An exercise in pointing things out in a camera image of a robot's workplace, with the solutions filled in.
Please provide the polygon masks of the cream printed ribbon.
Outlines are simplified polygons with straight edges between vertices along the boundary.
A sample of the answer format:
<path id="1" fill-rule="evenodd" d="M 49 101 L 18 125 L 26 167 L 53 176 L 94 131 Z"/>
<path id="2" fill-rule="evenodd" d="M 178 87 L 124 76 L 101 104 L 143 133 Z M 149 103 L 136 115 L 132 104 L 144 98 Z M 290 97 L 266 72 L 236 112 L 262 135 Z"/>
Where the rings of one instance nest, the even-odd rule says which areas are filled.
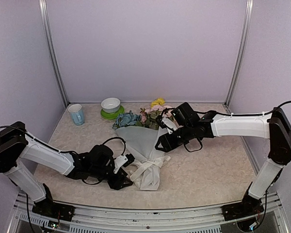
<path id="1" fill-rule="evenodd" d="M 137 170 L 130 175 L 130 180 L 135 181 L 137 178 L 139 178 L 148 168 L 152 166 L 157 166 L 161 168 L 164 166 L 167 162 L 169 162 L 171 159 L 170 156 L 163 156 L 156 159 L 150 159 L 150 160 L 143 160 L 142 163 L 138 160 L 135 160 L 131 163 L 131 165 L 136 166 Z"/>

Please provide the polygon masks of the pink fake flower bunch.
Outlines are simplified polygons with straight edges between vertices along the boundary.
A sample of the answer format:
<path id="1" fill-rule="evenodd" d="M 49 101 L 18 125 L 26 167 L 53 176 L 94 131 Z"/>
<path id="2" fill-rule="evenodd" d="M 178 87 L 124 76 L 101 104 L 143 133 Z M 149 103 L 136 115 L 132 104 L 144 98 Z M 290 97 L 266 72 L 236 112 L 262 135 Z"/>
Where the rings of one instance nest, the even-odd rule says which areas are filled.
<path id="1" fill-rule="evenodd" d="M 136 121 L 135 126 L 145 127 L 149 129 L 158 130 L 159 125 L 156 118 L 163 113 L 163 117 L 175 122 L 171 114 L 172 107 L 168 105 L 154 105 L 151 108 L 140 108 L 140 119 Z"/>

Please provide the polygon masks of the yellow fake flower stem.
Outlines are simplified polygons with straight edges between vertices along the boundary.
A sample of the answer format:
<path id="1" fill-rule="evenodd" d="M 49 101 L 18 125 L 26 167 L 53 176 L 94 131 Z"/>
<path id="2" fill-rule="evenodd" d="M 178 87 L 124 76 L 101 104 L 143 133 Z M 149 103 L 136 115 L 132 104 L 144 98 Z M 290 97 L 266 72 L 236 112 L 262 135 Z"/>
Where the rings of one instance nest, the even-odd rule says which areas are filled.
<path id="1" fill-rule="evenodd" d="M 163 105 L 165 104 L 165 100 L 164 98 L 157 98 L 154 101 L 151 102 L 151 107 L 155 106 L 155 105 Z"/>

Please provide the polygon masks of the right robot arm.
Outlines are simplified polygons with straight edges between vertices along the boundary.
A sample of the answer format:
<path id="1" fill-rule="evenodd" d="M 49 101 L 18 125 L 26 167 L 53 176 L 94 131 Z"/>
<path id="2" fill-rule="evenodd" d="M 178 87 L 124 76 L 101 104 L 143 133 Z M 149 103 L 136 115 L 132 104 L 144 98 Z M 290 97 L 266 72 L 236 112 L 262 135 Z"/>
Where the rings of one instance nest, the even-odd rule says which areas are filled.
<path id="1" fill-rule="evenodd" d="M 192 139 L 201 142 L 204 138 L 223 136 L 258 137 L 270 141 L 267 160 L 250 183 L 242 200 L 222 206 L 226 221 L 265 211 L 262 197 L 277 181 L 284 166 L 291 161 L 291 124 L 281 106 L 266 113 L 224 114 L 214 110 L 198 112 L 185 102 L 172 108 L 171 114 L 175 124 L 163 115 L 156 118 L 158 125 L 167 129 L 167 133 L 157 139 L 156 150 L 170 152 L 186 146 Z"/>

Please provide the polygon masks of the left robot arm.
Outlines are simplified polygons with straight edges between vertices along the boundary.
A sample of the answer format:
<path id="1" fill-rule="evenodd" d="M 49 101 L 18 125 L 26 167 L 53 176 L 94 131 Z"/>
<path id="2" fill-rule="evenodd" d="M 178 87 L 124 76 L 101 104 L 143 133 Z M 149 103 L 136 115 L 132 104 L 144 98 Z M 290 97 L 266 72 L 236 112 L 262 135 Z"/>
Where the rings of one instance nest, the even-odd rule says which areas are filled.
<path id="1" fill-rule="evenodd" d="M 97 179 L 97 183 L 106 181 L 114 190 L 133 185 L 124 170 L 135 160 L 132 154 L 122 153 L 114 158 L 113 151 L 105 143 L 95 145 L 84 153 L 63 151 L 33 136 L 21 121 L 0 126 L 0 173 L 34 202 L 33 213 L 58 221 L 71 221 L 75 207 L 55 202 L 47 185 L 32 175 L 22 159 L 49 167 L 73 180 L 85 182 L 92 177 Z"/>

